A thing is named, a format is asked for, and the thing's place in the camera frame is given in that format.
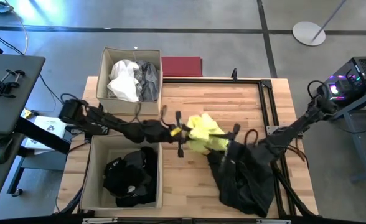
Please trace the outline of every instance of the wooden table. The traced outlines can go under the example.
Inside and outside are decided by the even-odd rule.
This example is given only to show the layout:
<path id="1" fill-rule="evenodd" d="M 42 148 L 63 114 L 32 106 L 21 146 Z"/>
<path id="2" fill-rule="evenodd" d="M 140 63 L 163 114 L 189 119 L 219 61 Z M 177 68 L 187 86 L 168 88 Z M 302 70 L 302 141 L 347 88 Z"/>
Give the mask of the wooden table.
<path id="1" fill-rule="evenodd" d="M 97 77 L 88 77 L 83 99 L 98 106 L 96 99 Z M 280 125 L 290 125 L 296 120 L 293 101 L 287 79 L 272 79 Z M 182 120 L 189 116 L 208 113 L 225 131 L 233 125 L 241 125 L 237 137 L 243 142 L 246 131 L 258 130 L 260 138 L 265 137 L 265 128 L 260 107 L 258 88 L 251 84 L 194 84 L 164 83 L 162 104 L 168 106 L 167 123 L 175 123 L 174 112 L 182 111 Z M 141 119 L 155 117 L 141 116 Z M 83 136 L 73 139 L 71 147 L 81 144 Z M 184 158 L 177 157 L 176 144 L 162 144 L 163 159 L 163 202 L 159 209 L 122 210 L 118 213 L 96 212 L 98 217 L 192 217 L 192 218 L 257 218 L 245 215 L 219 202 L 218 188 L 212 177 L 207 159 L 196 152 L 185 150 Z M 82 186 L 90 145 L 85 145 L 68 155 L 57 203 L 63 209 Z M 306 163 L 296 154 L 286 153 L 291 185 L 310 211 L 317 213 L 312 184 Z M 281 187 L 284 209 L 288 213 L 287 196 Z M 268 218 L 277 218 L 275 200 L 270 206 Z"/>

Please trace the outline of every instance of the cardboard box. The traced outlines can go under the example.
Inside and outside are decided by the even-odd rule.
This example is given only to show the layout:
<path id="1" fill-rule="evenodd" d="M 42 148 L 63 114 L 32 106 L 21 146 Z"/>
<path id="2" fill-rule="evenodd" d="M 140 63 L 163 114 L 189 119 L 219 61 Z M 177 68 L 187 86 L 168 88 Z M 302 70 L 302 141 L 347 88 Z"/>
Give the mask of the cardboard box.
<path id="1" fill-rule="evenodd" d="M 152 147 L 158 153 L 157 195 L 156 201 L 131 208 L 118 208 L 115 197 L 103 187 L 103 174 L 107 163 L 130 152 L 140 150 L 143 146 Z M 81 209 L 94 211 L 116 211 L 125 209 L 161 208 L 162 207 L 162 147 L 161 144 L 143 142 L 136 144 L 124 136 L 93 136 L 90 148 L 90 161 L 83 183 Z"/>
<path id="2" fill-rule="evenodd" d="M 152 63 L 159 74 L 159 93 L 156 102 L 141 102 L 140 114 L 158 115 L 161 110 L 162 92 L 162 62 L 159 50 L 118 50 L 106 47 L 101 57 L 100 73 L 97 81 L 96 97 L 104 106 L 104 109 L 111 114 L 134 114 L 138 103 L 127 102 L 117 98 L 107 98 L 107 85 L 111 81 L 108 75 L 113 65 L 123 59 L 146 60 Z"/>

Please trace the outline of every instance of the red folder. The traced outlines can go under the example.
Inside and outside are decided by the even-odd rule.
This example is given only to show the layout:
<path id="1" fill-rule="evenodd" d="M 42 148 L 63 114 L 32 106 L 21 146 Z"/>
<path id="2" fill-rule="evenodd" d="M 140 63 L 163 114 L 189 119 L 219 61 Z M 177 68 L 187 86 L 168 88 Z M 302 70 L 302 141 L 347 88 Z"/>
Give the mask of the red folder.
<path id="1" fill-rule="evenodd" d="M 164 77 L 202 77 L 200 57 L 162 57 Z"/>

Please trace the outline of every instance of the computer mouse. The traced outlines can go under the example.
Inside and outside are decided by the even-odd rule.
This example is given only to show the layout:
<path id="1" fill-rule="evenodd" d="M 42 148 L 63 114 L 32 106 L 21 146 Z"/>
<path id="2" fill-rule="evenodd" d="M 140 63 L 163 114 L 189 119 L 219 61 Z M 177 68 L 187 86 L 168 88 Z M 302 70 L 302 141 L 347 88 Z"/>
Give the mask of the computer mouse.
<path id="1" fill-rule="evenodd" d="M 12 143 L 13 138 L 11 136 L 0 139 L 0 164 L 5 163 L 9 159 Z"/>

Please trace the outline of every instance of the black cloth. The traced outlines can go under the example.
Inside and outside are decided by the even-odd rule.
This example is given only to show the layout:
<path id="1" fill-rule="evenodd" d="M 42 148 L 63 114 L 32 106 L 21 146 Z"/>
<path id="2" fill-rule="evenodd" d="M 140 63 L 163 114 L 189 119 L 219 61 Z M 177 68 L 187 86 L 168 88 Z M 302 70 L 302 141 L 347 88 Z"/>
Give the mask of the black cloth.
<path id="1" fill-rule="evenodd" d="M 106 165 L 103 186 L 117 207 L 133 207 L 156 201 L 158 155 L 151 147 L 129 153 Z"/>
<path id="2" fill-rule="evenodd" d="M 271 168 L 255 163 L 243 145 L 232 142 L 229 147 L 243 147 L 234 163 L 228 159 L 222 163 L 222 152 L 212 150 L 207 155 L 220 202 L 246 214 L 266 217 L 275 195 Z"/>

